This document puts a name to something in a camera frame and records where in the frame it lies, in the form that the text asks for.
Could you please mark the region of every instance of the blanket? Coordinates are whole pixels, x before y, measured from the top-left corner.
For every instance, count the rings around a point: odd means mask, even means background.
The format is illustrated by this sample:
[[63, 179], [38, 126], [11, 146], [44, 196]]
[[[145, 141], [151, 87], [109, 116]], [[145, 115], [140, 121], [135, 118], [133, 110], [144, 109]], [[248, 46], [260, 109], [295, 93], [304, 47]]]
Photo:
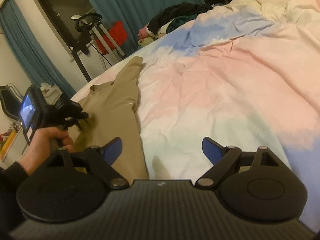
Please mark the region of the blanket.
[[[320, 230], [320, 0], [233, 0], [136, 55], [151, 179], [195, 182], [212, 167], [207, 136], [243, 151], [267, 146], [305, 184], [300, 219]], [[89, 85], [113, 80], [125, 63]]]

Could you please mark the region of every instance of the red bag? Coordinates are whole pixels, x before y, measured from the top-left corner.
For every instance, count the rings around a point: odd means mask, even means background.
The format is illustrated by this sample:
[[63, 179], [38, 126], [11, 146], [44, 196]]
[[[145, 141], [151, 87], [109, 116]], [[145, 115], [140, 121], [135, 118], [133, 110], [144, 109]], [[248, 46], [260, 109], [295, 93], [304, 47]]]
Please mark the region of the red bag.
[[[120, 21], [113, 23], [112, 27], [108, 30], [108, 33], [115, 40], [118, 46], [121, 46], [128, 38], [128, 34], [123, 27], [123, 23]], [[115, 49], [115, 46], [111, 43], [111, 41], [105, 34], [103, 34], [102, 37], [106, 41], [110, 49]], [[103, 55], [108, 54], [107, 49], [102, 45], [101, 41], [99, 39], [96, 39], [96, 41], [99, 49], [101, 50], [101, 53]]]

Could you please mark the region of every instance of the bed sheet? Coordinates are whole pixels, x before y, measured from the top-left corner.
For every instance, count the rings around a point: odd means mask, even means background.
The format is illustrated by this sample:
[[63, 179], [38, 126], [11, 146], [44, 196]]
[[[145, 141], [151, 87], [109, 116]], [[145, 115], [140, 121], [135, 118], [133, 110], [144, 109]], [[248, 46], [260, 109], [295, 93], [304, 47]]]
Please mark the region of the bed sheet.
[[212, 167], [207, 136], [244, 151], [268, 146], [307, 187], [300, 219], [320, 230], [320, 0], [233, 0], [135, 55], [144, 58], [137, 116], [151, 179], [195, 182]]

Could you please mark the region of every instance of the window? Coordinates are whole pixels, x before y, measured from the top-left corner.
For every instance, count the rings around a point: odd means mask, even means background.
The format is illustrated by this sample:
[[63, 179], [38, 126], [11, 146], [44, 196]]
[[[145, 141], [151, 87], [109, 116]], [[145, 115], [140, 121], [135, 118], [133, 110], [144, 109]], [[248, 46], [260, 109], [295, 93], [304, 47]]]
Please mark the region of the window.
[[94, 12], [89, 0], [38, 0], [49, 20], [69, 48], [76, 51], [87, 50], [91, 40], [89, 34], [77, 32], [73, 15]]

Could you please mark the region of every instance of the human hand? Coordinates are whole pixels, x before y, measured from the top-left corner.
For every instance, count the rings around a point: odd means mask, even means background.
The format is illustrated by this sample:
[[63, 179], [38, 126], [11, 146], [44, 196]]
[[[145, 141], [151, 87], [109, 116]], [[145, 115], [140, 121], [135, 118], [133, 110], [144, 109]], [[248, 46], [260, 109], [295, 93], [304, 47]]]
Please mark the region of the human hand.
[[74, 152], [73, 141], [67, 131], [57, 127], [36, 130], [26, 154], [18, 161], [29, 176], [49, 157], [50, 139], [62, 139], [68, 152]]

